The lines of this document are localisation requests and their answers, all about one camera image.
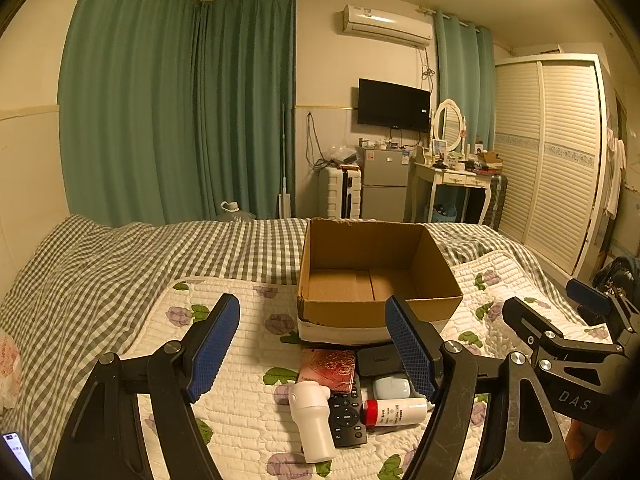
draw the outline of table drawer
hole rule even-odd
[[[491,180],[490,176],[468,176],[466,184],[468,186],[486,186],[486,182]]]
[[[445,173],[442,176],[443,184],[453,184],[454,186],[464,186],[466,184],[466,176],[457,173]]]

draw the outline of wardrobe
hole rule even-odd
[[[509,182],[500,231],[564,285],[580,274],[608,196],[607,102],[595,54],[496,64],[494,150]]]

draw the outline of red bottle cap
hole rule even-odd
[[[378,421],[378,401],[376,399],[367,399],[365,402],[364,425],[375,426]]]

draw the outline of smartphone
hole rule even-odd
[[[31,462],[29,462],[29,455],[22,445],[20,436],[17,433],[5,433],[3,437],[15,457],[22,464],[22,467],[25,468],[27,473],[29,473],[29,476],[33,478],[33,472],[31,471]]]

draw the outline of sliding wardrobe door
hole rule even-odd
[[[542,74],[544,146],[524,243],[571,275],[596,194],[600,95],[592,62],[543,61]]]
[[[538,64],[497,66],[494,150],[503,161],[509,191],[500,231],[524,241],[540,151],[540,80]]]

